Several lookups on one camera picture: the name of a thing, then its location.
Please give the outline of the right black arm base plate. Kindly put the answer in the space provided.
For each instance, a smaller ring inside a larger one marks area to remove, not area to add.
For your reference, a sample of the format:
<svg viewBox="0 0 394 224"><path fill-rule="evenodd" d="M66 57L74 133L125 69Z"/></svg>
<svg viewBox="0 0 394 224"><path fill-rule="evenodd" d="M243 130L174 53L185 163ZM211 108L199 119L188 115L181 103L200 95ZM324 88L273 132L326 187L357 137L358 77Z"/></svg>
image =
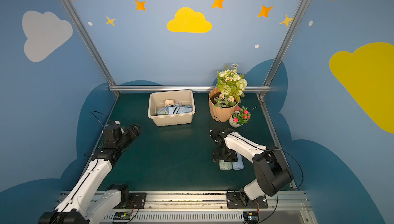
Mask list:
<svg viewBox="0 0 394 224"><path fill-rule="evenodd" d="M260 196L255 200L247 200L241 196L240 192L228 191L226 193L228 209L268 209L266 196Z"/></svg>

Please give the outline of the pale blue umbrella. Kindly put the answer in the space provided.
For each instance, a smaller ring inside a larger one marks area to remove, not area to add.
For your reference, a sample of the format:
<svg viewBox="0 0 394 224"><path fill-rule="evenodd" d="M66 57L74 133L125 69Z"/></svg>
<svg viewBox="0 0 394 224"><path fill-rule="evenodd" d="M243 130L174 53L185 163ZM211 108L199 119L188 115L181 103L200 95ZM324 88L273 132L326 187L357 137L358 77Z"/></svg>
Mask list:
<svg viewBox="0 0 394 224"><path fill-rule="evenodd" d="M192 106L185 105L185 106L167 106L168 115L175 115L175 114L184 114L184 113L191 113L193 111Z"/></svg>

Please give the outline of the pale green umbrella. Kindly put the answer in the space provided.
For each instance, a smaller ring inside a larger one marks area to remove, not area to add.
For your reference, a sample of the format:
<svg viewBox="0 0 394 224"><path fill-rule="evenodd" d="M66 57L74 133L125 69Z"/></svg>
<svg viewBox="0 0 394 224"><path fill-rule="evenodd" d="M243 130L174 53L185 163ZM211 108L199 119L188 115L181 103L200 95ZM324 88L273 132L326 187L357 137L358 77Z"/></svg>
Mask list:
<svg viewBox="0 0 394 224"><path fill-rule="evenodd" d="M219 160L219 169L225 170L225 171L232 170L233 164L232 164L232 162L229 162L229 161Z"/></svg>

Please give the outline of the mint green umbrella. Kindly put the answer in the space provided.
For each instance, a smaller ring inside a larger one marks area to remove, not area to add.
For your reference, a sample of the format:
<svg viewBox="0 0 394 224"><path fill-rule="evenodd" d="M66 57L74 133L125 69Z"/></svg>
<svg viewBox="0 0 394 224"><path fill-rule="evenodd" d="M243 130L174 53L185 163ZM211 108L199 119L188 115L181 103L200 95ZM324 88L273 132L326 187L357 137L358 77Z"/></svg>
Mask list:
<svg viewBox="0 0 394 224"><path fill-rule="evenodd" d="M167 112L167 108L166 107L159 108L157 110L157 115L167 115L167 114L168 114L168 112Z"/></svg>

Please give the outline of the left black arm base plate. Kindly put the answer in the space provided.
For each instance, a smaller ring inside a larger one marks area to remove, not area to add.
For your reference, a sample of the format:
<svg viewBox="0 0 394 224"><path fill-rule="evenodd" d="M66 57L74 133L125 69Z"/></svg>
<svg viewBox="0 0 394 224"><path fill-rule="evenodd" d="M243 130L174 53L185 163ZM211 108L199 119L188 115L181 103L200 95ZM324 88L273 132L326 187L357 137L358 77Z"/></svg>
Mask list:
<svg viewBox="0 0 394 224"><path fill-rule="evenodd" d="M121 202L114 209L143 209L145 207L147 193L129 192L122 193Z"/></svg>

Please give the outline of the beige striped umbrella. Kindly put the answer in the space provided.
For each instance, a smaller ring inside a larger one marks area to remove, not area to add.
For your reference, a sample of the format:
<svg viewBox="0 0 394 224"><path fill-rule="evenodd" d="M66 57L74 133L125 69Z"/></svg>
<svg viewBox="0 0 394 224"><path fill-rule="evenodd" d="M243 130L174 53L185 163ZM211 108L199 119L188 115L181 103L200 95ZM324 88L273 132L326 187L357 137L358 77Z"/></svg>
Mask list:
<svg viewBox="0 0 394 224"><path fill-rule="evenodd" d="M175 106L175 101L172 100L172 99L165 100L165 106L166 106L166 107L167 107L167 106L174 107L174 106Z"/></svg>

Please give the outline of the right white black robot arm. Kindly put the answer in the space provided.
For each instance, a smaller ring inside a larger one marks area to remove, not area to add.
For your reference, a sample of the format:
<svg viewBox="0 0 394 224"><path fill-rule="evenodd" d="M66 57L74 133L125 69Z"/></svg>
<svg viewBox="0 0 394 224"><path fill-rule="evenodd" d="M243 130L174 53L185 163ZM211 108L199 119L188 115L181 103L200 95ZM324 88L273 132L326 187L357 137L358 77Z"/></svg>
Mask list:
<svg viewBox="0 0 394 224"><path fill-rule="evenodd" d="M233 129L214 129L209 134L219 147L213 151L214 162L234 163L241 155L253 164L255 180L240 190L244 204L264 195L273 197L293 181L293 173L279 148L259 145Z"/></svg>

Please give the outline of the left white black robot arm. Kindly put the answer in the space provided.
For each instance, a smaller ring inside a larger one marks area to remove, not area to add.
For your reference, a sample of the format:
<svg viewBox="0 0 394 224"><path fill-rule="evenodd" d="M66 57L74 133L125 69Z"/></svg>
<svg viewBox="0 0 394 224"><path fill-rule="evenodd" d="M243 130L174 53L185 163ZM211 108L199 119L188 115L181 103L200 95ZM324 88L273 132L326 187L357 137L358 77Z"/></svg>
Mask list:
<svg viewBox="0 0 394 224"><path fill-rule="evenodd" d="M83 176L52 212L39 218L40 224L99 224L112 209L135 209L139 201L132 199L126 184L113 184L94 204L91 203L102 181L132 142L141 134L137 124L114 123L103 130L104 141L91 156Z"/></svg>

